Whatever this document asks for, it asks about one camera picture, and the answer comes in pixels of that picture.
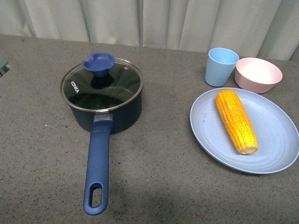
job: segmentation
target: corn cob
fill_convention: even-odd
[[[216,97],[221,119],[241,154],[257,151],[258,145],[249,117],[238,95],[232,90],[223,90]]]

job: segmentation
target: saucepan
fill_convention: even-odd
[[[90,131],[84,210],[102,213],[108,205],[109,137],[132,126],[142,110],[143,78],[131,62],[105,52],[73,67],[62,78],[60,93],[76,121]],[[100,204],[93,192],[101,189]]]

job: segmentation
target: pink bowl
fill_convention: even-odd
[[[235,69],[235,82],[245,90],[265,93],[282,79],[278,67],[263,59],[246,57],[238,61]]]

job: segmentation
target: cup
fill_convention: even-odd
[[[213,87],[223,86],[238,61],[239,56],[230,49],[211,49],[206,64],[206,82]]]

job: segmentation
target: table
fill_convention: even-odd
[[[83,210],[90,134],[60,96],[63,75],[93,52],[135,64],[142,113],[110,137],[109,203]],[[270,175],[230,169],[196,141],[190,109],[214,89],[207,54],[0,35],[0,223],[298,223],[299,162]],[[283,80],[263,94],[299,127],[299,63],[268,60]],[[237,87],[231,76],[224,87]]]

